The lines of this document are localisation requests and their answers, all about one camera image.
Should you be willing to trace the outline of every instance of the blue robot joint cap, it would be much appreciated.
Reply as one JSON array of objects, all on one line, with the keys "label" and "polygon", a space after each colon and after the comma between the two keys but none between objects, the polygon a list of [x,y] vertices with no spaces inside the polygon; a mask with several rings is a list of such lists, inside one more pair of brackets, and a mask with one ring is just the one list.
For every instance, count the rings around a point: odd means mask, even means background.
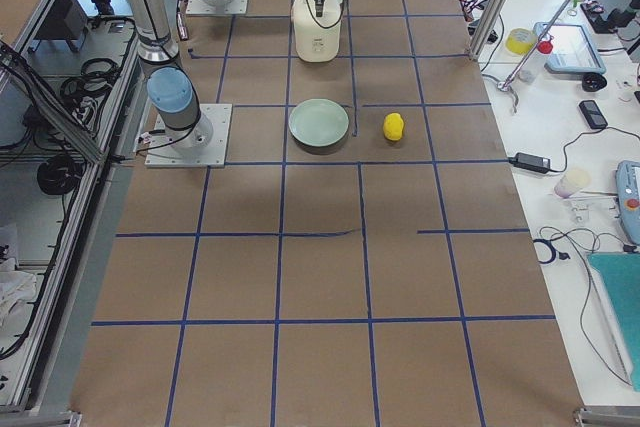
[{"label": "blue robot joint cap", "polygon": [[193,87],[184,72],[175,67],[156,70],[147,81],[149,98],[162,112],[177,114],[193,100]]}]

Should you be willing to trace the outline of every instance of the white bottle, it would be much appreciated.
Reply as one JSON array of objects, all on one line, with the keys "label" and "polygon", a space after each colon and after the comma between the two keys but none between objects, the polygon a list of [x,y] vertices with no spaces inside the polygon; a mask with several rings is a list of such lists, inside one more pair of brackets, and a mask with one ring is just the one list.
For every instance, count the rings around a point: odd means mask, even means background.
[{"label": "white bottle", "polygon": [[295,0],[291,9],[296,51],[307,62],[327,62],[340,47],[340,4],[325,0],[322,17],[317,17],[313,0]]},{"label": "white bottle", "polygon": [[531,54],[531,57],[527,59],[520,69],[520,72],[518,72],[520,80],[527,84],[533,83],[538,74],[542,72],[542,69],[544,69],[544,64],[547,63],[547,59],[549,58],[549,55],[551,55],[552,51],[553,44],[551,41],[543,40],[538,43],[533,54]]}]

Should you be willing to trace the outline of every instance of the light green plate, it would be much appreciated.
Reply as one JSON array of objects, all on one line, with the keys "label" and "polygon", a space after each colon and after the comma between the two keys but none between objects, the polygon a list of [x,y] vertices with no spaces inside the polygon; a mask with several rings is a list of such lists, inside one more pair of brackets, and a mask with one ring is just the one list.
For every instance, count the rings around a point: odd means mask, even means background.
[{"label": "light green plate", "polygon": [[311,147],[327,147],[344,137],[349,116],[340,104],[327,99],[309,99],[289,114],[289,130],[296,140]]}]

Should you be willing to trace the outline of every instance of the mobile phone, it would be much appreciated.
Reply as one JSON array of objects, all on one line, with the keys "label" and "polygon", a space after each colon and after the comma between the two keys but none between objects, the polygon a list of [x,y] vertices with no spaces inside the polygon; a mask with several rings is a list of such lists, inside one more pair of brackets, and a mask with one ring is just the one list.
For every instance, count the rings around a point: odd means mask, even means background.
[{"label": "mobile phone", "polygon": [[584,115],[587,124],[594,130],[602,130],[607,125],[607,119],[604,118],[602,112],[600,112],[600,107],[593,100],[583,100],[578,104],[580,110],[582,111],[582,115]]}]

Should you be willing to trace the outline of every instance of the white cup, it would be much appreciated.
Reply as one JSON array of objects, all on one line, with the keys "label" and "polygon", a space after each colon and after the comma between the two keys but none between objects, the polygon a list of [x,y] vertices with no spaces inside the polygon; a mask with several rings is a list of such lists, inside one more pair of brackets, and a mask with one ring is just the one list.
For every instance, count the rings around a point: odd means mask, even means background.
[{"label": "white cup", "polygon": [[556,195],[566,199],[580,189],[584,189],[591,182],[591,176],[586,170],[573,167],[568,169],[560,181],[553,188]]}]

